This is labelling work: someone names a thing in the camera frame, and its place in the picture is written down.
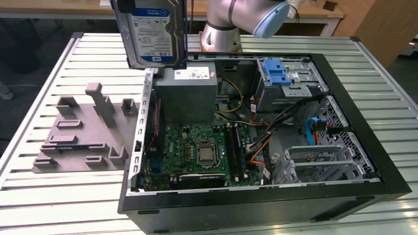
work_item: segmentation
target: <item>floor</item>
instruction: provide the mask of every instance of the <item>floor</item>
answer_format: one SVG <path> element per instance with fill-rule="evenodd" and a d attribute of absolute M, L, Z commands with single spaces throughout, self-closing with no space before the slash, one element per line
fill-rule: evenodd
<path fill-rule="evenodd" d="M 13 137 L 21 120 L 29 110 L 40 87 L 43 86 L 63 49 L 73 32 L 116 33 L 115 21 L 100 20 L 88 23 L 86 20 L 64 20 L 63 28 L 57 28 L 53 20 L 37 20 L 33 22 L 43 45 L 36 50 L 40 68 L 29 74 L 15 74 L 0 62 L 0 80 L 15 93 L 9 101 L 0 100 L 0 155 L 7 148 L 7 139 Z M 418 102 L 418 58 L 398 58 L 389 68 L 389 72 L 414 99 Z"/>

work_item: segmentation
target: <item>green circuit board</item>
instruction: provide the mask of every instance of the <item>green circuit board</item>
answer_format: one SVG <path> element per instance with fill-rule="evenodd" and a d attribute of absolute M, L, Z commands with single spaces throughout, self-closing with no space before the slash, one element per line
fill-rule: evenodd
<path fill-rule="evenodd" d="M 247 126 L 239 127 L 243 144 L 250 143 Z M 167 175 L 170 174 L 204 174 L 220 173 L 226 175 L 226 187 L 259 185 L 259 173 L 256 168 L 248 170 L 248 178 L 231 180 L 228 156 L 224 143 L 224 126 L 187 125 L 167 126 L 164 140 L 164 158 L 162 160 L 162 174 L 154 174 L 154 190 L 170 190 Z M 200 148 L 210 147 L 215 151 L 214 164 L 202 164 L 199 159 Z"/>

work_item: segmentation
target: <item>wooden table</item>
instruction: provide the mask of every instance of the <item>wooden table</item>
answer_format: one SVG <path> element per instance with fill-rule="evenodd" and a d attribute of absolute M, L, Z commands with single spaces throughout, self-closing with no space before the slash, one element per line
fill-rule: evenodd
<path fill-rule="evenodd" d="M 301 23 L 325 24 L 321 36 L 331 36 L 345 13 L 337 7 L 334 11 L 322 9 L 326 0 L 318 0 L 318 7 L 311 0 L 305 0 L 298 11 Z M 188 0 L 187 13 L 191 15 Z M 206 21 L 207 0 L 195 0 L 194 20 Z M 100 7 L 100 0 L 0 0 L 0 18 L 33 19 L 90 19 L 114 20 L 110 7 Z"/>

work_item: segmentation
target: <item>white sticker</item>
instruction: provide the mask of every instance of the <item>white sticker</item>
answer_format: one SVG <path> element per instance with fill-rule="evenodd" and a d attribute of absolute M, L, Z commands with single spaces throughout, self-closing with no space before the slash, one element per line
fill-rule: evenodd
<path fill-rule="evenodd" d="M 184 70 L 175 71 L 175 80 L 210 79 L 208 67 L 187 67 Z"/>
<path fill-rule="evenodd" d="M 263 175 L 266 176 L 267 179 L 270 179 L 270 171 L 266 168 L 263 170 Z"/>
<path fill-rule="evenodd" d="M 250 109 L 251 109 L 251 112 L 256 113 L 256 105 L 255 104 L 250 105 Z"/>
<path fill-rule="evenodd" d="M 298 75 L 298 73 L 289 73 L 287 77 L 299 78 L 299 75 Z"/>
<path fill-rule="evenodd" d="M 170 23 L 167 10 L 146 9 L 143 15 L 131 16 L 131 19 L 139 56 L 147 61 L 164 61 L 164 57 L 172 56 L 171 35 L 166 31 Z"/>

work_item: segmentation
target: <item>power supply label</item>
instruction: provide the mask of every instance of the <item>power supply label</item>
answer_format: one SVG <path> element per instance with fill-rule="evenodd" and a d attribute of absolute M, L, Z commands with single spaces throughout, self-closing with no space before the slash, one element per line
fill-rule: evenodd
<path fill-rule="evenodd" d="M 162 8 L 136 8 L 131 15 L 139 56 L 150 62 L 172 59 L 172 38 L 166 30 L 170 11 Z"/>
<path fill-rule="evenodd" d="M 175 80 L 210 79 L 208 67 L 187 67 L 184 70 L 175 71 Z"/>

